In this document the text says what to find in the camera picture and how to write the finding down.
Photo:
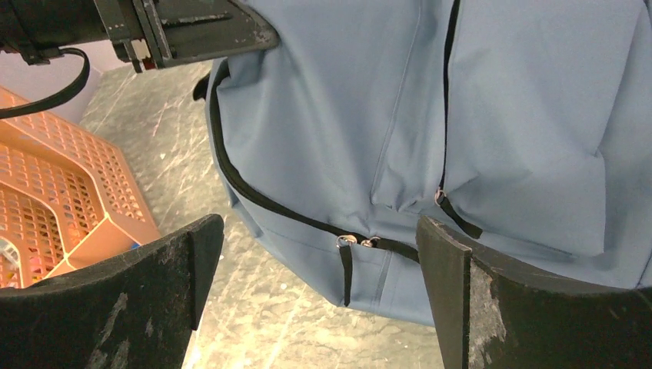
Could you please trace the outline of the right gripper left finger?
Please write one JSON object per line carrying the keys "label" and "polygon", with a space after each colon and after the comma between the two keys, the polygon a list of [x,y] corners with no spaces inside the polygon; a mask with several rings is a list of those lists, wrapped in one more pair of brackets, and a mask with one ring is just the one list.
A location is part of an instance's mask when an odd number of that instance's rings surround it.
{"label": "right gripper left finger", "polygon": [[210,214],[139,248],[1,291],[3,368],[180,368],[224,240]]}

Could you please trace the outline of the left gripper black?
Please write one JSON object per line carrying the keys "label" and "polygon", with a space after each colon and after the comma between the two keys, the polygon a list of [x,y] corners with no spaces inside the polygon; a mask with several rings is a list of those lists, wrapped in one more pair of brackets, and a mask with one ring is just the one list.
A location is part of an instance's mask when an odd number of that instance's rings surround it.
{"label": "left gripper black", "polygon": [[30,65],[47,64],[65,47],[102,40],[141,72],[267,50],[279,36],[240,1],[1,3],[1,49]]}

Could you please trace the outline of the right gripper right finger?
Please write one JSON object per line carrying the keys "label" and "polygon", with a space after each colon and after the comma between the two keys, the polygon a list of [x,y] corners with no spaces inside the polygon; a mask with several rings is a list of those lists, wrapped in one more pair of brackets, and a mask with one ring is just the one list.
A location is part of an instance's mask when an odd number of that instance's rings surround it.
{"label": "right gripper right finger", "polygon": [[430,218],[421,270],[446,368],[649,368],[651,290],[590,284]]}

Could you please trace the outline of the blue backpack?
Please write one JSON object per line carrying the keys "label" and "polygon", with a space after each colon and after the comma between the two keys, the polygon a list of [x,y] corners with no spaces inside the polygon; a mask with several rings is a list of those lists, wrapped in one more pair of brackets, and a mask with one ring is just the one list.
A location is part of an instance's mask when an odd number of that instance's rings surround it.
{"label": "blue backpack", "polygon": [[648,1],[253,1],[280,43],[218,59],[211,148],[253,238],[347,306],[433,322],[436,219],[594,284],[651,284]]}

